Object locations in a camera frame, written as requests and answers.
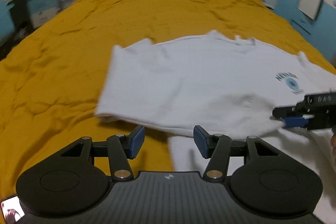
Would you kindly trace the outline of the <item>white t-shirt with blue print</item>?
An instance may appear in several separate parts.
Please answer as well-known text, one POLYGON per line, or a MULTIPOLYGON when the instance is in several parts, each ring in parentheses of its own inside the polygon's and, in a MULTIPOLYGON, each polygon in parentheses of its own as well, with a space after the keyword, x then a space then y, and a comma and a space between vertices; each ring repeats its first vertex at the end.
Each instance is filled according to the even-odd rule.
POLYGON ((229 39, 217 31, 153 44, 115 46, 95 114, 168 132, 175 170, 203 172, 193 128, 232 139, 249 135, 314 170, 323 183, 315 215, 335 223, 335 167, 330 130, 285 129, 272 118, 277 106, 306 94, 335 90, 335 75, 254 38, 229 39))

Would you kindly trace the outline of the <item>mustard yellow bed blanket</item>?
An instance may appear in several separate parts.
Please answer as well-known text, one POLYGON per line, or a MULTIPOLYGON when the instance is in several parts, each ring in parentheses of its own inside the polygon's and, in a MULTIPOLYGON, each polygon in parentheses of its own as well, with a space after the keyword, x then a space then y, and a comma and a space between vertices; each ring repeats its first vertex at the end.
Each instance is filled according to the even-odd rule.
POLYGON ((112 48, 216 29, 258 38, 334 73, 333 66, 260 0, 78 0, 1 61, 1 198, 19 175, 82 136, 104 140, 133 124, 94 115, 112 48))

